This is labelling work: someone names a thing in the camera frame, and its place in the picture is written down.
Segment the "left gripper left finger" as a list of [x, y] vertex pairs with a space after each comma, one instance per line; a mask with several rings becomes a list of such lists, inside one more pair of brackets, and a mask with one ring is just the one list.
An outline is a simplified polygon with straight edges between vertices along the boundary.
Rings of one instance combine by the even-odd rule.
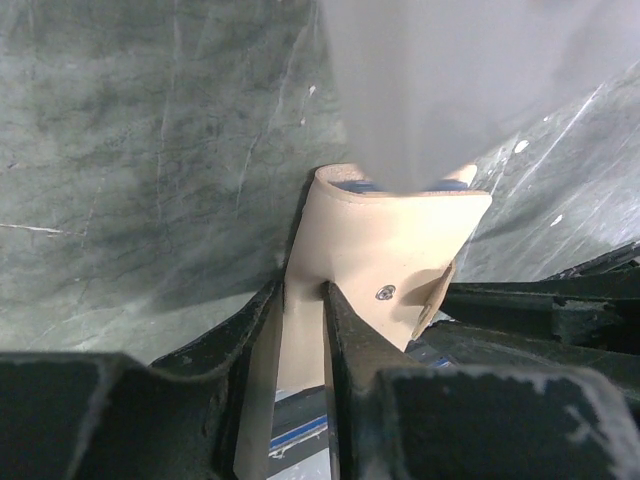
[[1, 356], [5, 479], [264, 479], [280, 285], [144, 365], [120, 353]]

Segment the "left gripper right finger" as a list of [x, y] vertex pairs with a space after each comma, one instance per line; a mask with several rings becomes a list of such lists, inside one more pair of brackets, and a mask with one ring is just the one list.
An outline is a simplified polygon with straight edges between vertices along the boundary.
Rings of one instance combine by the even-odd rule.
[[335, 479], [635, 479], [622, 394], [584, 368], [430, 368], [325, 283], [325, 382]]

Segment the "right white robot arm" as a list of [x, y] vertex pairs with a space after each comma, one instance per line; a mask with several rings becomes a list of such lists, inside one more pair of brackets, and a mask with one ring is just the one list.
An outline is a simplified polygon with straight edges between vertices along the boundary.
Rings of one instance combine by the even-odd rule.
[[399, 348], [441, 278], [541, 279], [639, 239], [635, 1], [324, 1], [373, 187], [334, 280]]

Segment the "beige card holder wallet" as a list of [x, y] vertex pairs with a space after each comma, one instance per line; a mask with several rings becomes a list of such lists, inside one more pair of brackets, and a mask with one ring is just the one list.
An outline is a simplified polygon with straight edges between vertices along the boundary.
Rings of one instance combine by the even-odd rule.
[[441, 305], [455, 257], [492, 197], [471, 189], [467, 164], [440, 185], [409, 196], [373, 187], [353, 164], [318, 168], [289, 253], [277, 391], [324, 382], [321, 286], [335, 283], [355, 312], [399, 350], [416, 339]]

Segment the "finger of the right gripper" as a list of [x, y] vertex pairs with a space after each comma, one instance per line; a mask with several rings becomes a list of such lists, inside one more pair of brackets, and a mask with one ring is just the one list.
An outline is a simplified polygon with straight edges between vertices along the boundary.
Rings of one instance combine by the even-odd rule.
[[639, 372], [638, 356], [520, 337], [459, 322], [438, 322], [427, 328], [414, 342], [414, 349], [427, 345], [459, 361], [498, 363], [502, 355], [548, 366], [572, 365], [609, 373]]
[[453, 283], [440, 311], [463, 324], [564, 345], [637, 345], [639, 244], [538, 281]]

